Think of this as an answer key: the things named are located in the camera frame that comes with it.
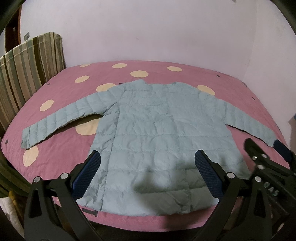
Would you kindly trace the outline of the pink dotted bed sheet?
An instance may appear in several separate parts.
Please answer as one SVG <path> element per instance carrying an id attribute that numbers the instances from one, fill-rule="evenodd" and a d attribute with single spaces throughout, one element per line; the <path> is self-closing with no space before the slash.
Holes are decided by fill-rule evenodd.
<path id="1" fill-rule="evenodd" d="M 66 68 L 43 85 L 23 106 L 8 127 L 1 149 L 8 161 L 32 181 L 57 178 L 88 156 L 98 126 L 97 117 L 75 121 L 30 150 L 21 148 L 22 131 L 66 105 L 121 83 L 144 79 L 147 83 L 184 82 L 227 101 L 283 135 L 254 93 L 240 80 L 213 70 L 152 61 L 102 62 Z"/>

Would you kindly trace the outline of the light blue puffer jacket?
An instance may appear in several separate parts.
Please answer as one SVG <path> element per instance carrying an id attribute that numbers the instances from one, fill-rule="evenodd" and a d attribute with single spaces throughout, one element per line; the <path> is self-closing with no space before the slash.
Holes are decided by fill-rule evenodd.
<path id="1" fill-rule="evenodd" d="M 25 128 L 29 149 L 59 128 L 100 116 L 91 145 L 101 165 L 78 204 L 124 216 L 186 214 L 215 206 L 194 163 L 196 151 L 239 178 L 250 176 L 232 126 L 272 146 L 275 133 L 229 102 L 191 85 L 136 80 L 73 102 Z"/>

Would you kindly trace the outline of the striped green brown cushion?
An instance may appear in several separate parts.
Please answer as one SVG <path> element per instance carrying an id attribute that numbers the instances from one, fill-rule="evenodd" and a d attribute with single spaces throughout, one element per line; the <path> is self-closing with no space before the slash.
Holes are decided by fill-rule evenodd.
<path id="1" fill-rule="evenodd" d="M 30 97 L 65 68 L 62 37 L 53 32 L 1 56 L 1 136 Z"/>

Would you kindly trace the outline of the white cloth beside bed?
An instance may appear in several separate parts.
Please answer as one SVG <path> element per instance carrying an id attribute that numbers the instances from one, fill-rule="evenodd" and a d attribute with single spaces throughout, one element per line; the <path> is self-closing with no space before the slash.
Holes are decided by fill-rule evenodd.
<path id="1" fill-rule="evenodd" d="M 7 219 L 10 221 L 10 223 L 15 228 L 15 230 L 22 237 L 24 237 L 24 230 L 19 221 L 12 199 L 10 197 L 3 197 L 1 198 L 0 202 L 1 202 L 1 209 L 4 212 L 5 216 L 7 217 Z"/>

